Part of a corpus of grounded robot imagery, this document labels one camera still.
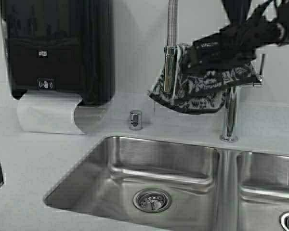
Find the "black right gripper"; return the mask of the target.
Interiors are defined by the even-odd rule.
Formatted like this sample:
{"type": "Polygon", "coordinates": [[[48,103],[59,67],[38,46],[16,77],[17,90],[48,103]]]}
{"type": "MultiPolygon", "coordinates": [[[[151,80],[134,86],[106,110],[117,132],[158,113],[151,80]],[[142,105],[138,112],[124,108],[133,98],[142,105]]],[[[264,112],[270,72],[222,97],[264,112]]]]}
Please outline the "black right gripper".
{"type": "Polygon", "coordinates": [[[258,48],[289,45],[289,0],[267,0],[241,24],[193,42],[193,63],[249,62],[258,48]]]}

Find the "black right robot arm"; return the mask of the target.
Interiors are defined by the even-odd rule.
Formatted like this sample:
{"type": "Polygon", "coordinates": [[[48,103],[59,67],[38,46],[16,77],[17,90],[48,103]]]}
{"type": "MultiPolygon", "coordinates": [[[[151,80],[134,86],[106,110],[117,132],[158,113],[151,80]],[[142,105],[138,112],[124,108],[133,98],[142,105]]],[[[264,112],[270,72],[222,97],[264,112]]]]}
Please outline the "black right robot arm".
{"type": "Polygon", "coordinates": [[[193,42],[193,65],[247,63],[256,58],[258,48],[289,45],[289,0],[266,0],[251,15],[250,0],[222,3],[230,24],[193,42]]]}

